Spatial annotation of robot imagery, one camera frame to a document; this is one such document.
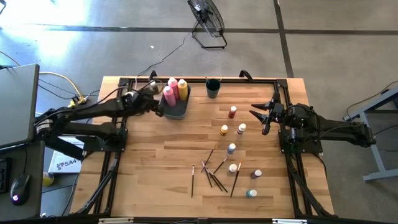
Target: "electric fan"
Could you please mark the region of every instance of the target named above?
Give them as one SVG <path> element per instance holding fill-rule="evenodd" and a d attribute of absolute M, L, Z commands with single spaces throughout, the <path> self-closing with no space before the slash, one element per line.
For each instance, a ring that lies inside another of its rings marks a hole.
<path fill-rule="evenodd" d="M 191 7 L 193 15 L 195 16 L 197 22 L 192 29 L 192 37 L 200 44 L 203 49 L 224 49 L 227 42 L 224 38 L 224 22 L 220 15 L 216 5 L 214 5 L 212 0 L 188 0 L 188 4 Z M 201 25 L 206 32 L 214 37 L 222 37 L 225 45 L 224 46 L 204 46 L 194 35 L 193 31 Z"/>

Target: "laptop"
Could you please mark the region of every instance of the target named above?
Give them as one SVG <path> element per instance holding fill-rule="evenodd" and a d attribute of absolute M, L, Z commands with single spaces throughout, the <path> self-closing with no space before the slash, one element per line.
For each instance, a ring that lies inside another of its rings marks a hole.
<path fill-rule="evenodd" d="M 0 70 L 0 150 L 34 136 L 39 65 Z"/>

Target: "black cup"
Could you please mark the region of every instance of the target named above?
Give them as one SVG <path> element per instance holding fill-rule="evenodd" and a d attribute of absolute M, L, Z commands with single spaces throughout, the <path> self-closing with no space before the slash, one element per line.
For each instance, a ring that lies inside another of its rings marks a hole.
<path fill-rule="evenodd" d="M 209 98 L 216 98 L 218 91 L 220 90 L 221 82 L 215 78 L 211 78 L 206 81 L 207 96 Z"/>

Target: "concrete floor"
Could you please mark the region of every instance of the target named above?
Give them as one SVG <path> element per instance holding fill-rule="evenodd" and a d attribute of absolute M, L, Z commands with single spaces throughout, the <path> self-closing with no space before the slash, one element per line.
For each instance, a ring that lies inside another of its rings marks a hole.
<path fill-rule="evenodd" d="M 214 0 L 226 28 L 277 29 L 272 0 Z M 286 29 L 397 30 L 395 0 L 280 0 Z M 194 18 L 185 1 L 10 1 L 0 25 L 191 28 Z M 100 88 L 104 75 L 136 75 L 180 45 L 183 32 L 67 32 L 35 29 L 0 30 L 0 49 L 19 63 L 38 63 L 41 71 L 70 77 L 87 94 Z M 206 41 L 211 39 L 200 34 Z M 154 69 L 159 75 L 286 77 L 279 34 L 226 33 L 225 50 L 206 51 L 192 38 Z M 396 35 L 287 35 L 294 77 L 304 78 L 318 114 L 341 119 L 347 106 L 398 79 Z M 11 64 L 0 57 L 0 63 Z M 73 91 L 58 77 L 42 77 Z M 65 106 L 39 89 L 37 111 Z M 345 218 L 398 222 L 398 178 L 370 184 L 362 175 L 377 171 L 370 149 L 345 142 L 323 142 L 324 160 L 335 213 Z M 398 167 L 398 153 L 384 152 L 386 166 Z M 46 163 L 51 152 L 46 151 Z M 72 184 L 74 175 L 57 186 Z M 71 187 L 43 194 L 42 211 L 60 215 Z"/>

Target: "desk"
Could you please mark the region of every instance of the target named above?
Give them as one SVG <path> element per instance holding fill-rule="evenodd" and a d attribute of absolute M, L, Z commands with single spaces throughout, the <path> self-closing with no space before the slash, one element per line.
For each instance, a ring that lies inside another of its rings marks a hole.
<path fill-rule="evenodd" d="M 99 98 L 117 88 L 119 78 L 104 77 Z M 189 84 L 189 78 L 194 77 L 184 78 Z M 308 104 L 303 80 L 290 78 L 287 82 L 292 103 Z M 129 137 L 119 166 L 112 216 L 293 217 L 285 157 L 280 153 L 277 137 L 279 126 L 273 124 L 270 133 L 263 136 L 262 125 L 249 113 L 253 110 L 251 103 L 265 103 L 271 99 L 273 86 L 222 83 L 215 99 L 206 96 L 204 83 L 191 83 L 190 86 L 192 91 L 185 119 L 169 120 L 154 113 L 128 119 Z M 234 119 L 229 119 L 232 105 L 237 106 L 238 111 Z M 110 118 L 96 118 L 93 122 L 106 121 Z M 246 123 L 247 130 L 240 136 L 236 130 L 241 123 Z M 223 124 L 229 127 L 226 136 L 220 136 Z M 217 187 L 210 188 L 206 175 L 200 173 L 201 160 L 208 157 L 216 143 L 218 147 L 208 163 L 211 170 L 225 158 L 230 143 L 237 145 L 237 150 L 217 172 L 227 190 L 231 190 L 234 177 L 227 176 L 226 168 L 243 161 L 233 198 Z M 103 157 L 103 153 L 96 152 L 83 161 L 72 212 L 82 207 L 97 187 Z M 303 154 L 302 157 L 309 189 L 324 208 L 333 213 L 322 164 L 313 155 Z M 193 198 L 192 164 L 195 165 Z M 262 170 L 262 177 L 252 180 L 250 173 L 254 169 Z M 246 198 L 247 189 L 256 189 L 258 196 Z M 303 208 L 299 190 L 298 195 Z M 105 203 L 106 197 L 103 197 L 101 208 Z"/>
<path fill-rule="evenodd" d="M 40 215 L 43 183 L 44 142 L 37 141 L 7 152 L 0 151 L 0 158 L 11 157 L 12 169 L 10 185 L 24 172 L 25 150 L 27 150 L 26 174 L 30 175 L 30 195 L 28 201 L 15 206 L 11 203 L 10 193 L 0 194 L 0 221 L 37 218 Z"/>

